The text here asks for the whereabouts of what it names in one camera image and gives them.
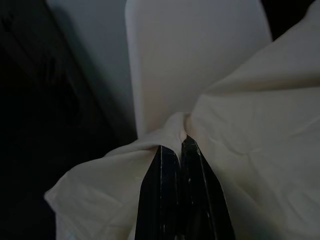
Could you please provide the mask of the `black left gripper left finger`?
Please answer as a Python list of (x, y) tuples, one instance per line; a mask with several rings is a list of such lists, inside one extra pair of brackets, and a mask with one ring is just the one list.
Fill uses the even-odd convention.
[(179, 161), (159, 146), (142, 180), (134, 238), (174, 240), (178, 235)]

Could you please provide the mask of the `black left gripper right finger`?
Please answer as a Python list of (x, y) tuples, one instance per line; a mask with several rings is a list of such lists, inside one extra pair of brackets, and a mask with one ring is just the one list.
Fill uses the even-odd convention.
[(186, 240), (234, 240), (222, 186), (196, 141), (187, 136), (181, 150), (184, 193), (183, 235)]

